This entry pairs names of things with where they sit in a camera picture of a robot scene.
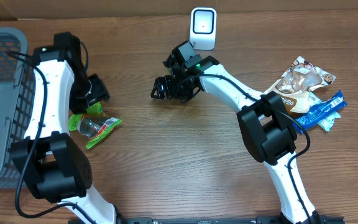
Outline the white snack packet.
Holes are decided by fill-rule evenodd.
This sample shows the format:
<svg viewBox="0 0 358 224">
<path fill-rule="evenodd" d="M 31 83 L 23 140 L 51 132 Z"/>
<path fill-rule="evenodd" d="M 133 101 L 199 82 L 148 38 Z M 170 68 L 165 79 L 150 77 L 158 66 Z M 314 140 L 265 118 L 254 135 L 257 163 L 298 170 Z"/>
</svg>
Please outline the white snack packet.
<svg viewBox="0 0 358 224">
<path fill-rule="evenodd" d="M 309 92 L 308 102 L 310 107 L 320 104 L 323 101 L 318 98 L 313 92 Z M 323 128 L 326 132 L 329 132 L 330 129 L 335 124 L 335 119 L 341 118 L 341 115 L 338 112 L 332 112 L 329 116 L 325 117 L 321 121 L 318 122 L 318 125 Z"/>
</svg>

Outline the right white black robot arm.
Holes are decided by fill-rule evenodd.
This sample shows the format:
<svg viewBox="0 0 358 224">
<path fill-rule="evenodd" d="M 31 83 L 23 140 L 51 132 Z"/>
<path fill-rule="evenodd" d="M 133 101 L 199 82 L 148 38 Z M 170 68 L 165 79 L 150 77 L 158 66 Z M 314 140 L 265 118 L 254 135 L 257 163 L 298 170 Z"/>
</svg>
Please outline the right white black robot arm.
<svg viewBox="0 0 358 224">
<path fill-rule="evenodd" d="M 298 123 L 281 97 L 249 88 L 214 57 L 196 53 L 188 41 L 176 46 L 163 64 L 170 73 L 155 79 L 151 97 L 186 103 L 205 91 L 219 98 L 235 112 L 249 154 L 267 168 L 280 198 L 282 222 L 320 223 L 296 164 Z"/>
</svg>

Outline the green snack packet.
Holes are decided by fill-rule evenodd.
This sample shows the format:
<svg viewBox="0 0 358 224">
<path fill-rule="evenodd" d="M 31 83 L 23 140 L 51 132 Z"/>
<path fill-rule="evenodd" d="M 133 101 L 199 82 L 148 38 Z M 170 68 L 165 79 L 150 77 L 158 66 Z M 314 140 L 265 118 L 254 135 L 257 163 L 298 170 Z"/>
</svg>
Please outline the green snack packet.
<svg viewBox="0 0 358 224">
<path fill-rule="evenodd" d="M 105 140 L 113 129 L 121 124 L 119 118 L 107 115 L 100 102 L 91 105 L 85 114 L 73 114 L 68 120 L 70 131 L 79 131 L 88 138 L 87 149 L 92 149 Z"/>
</svg>

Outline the blue oreo packet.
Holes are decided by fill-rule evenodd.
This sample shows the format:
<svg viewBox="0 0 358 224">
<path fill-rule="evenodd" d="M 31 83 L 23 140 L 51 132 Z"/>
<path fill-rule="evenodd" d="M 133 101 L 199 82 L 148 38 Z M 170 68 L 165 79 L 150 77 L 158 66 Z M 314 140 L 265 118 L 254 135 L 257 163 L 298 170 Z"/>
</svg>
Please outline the blue oreo packet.
<svg viewBox="0 0 358 224">
<path fill-rule="evenodd" d="M 305 130 L 308 130 L 318 125 L 319 121 L 329 116 L 332 112 L 337 112 L 346 106 L 347 102 L 344 100 L 342 91 L 339 90 L 330 99 L 310 107 L 309 111 L 298 117 L 295 121 Z"/>
</svg>

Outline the beige pastry snack packet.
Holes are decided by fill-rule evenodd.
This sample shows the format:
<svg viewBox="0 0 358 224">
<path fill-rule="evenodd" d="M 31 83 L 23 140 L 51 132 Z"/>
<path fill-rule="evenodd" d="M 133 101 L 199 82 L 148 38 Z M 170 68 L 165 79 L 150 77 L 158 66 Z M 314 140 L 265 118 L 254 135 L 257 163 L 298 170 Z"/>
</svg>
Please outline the beige pastry snack packet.
<svg viewBox="0 0 358 224">
<path fill-rule="evenodd" d="M 271 91 L 280 95 L 290 113 L 306 113 L 310 109 L 310 92 L 329 86 L 336 77 L 299 56 L 264 94 Z"/>
</svg>

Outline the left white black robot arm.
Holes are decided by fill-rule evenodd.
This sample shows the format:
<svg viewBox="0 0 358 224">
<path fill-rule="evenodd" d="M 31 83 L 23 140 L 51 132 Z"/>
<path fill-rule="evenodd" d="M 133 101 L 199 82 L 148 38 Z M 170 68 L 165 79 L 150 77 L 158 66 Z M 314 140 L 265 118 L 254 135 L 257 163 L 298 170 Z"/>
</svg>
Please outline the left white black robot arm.
<svg viewBox="0 0 358 224">
<path fill-rule="evenodd" d="M 38 218 L 59 208 L 72 211 L 80 223 L 124 223 L 115 205 L 93 185 L 88 158 L 70 136 L 68 115 L 108 100 L 96 74 L 87 75 L 81 59 L 86 47 L 70 32 L 55 34 L 53 45 L 32 55 L 8 56 L 32 68 L 35 95 L 29 126 L 21 141 L 11 144 L 11 159 L 20 172 L 15 208 L 24 218 Z"/>
</svg>

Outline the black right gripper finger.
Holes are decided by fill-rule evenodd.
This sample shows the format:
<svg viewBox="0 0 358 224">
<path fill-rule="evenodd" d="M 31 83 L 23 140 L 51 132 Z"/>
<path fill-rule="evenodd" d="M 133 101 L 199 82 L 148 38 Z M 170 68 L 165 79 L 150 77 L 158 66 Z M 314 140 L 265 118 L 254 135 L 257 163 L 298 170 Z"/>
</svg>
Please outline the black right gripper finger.
<svg viewBox="0 0 358 224">
<path fill-rule="evenodd" d="M 150 94 L 151 98 L 164 100 L 167 98 L 166 91 L 163 89 L 154 88 Z"/>
<path fill-rule="evenodd" d="M 167 76 L 157 77 L 155 79 L 152 93 L 166 93 L 168 90 Z"/>
</svg>

